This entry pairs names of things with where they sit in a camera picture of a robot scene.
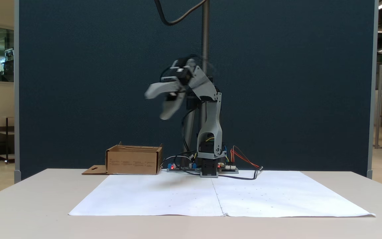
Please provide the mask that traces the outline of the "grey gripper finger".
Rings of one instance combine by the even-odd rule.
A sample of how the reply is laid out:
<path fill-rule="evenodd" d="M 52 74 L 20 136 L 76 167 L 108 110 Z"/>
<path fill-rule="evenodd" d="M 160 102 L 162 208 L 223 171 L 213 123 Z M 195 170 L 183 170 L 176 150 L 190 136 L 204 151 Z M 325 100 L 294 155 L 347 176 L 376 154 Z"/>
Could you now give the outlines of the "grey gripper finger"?
<path fill-rule="evenodd" d="M 170 119 L 175 112 L 181 107 L 186 96 L 185 91 L 163 92 L 165 100 L 162 104 L 162 112 L 159 115 L 161 120 Z"/>
<path fill-rule="evenodd" d="M 147 99 L 153 99 L 160 94 L 165 94 L 165 100 L 181 100 L 180 90 L 181 84 L 177 81 L 153 83 L 148 87 L 144 96 Z"/>

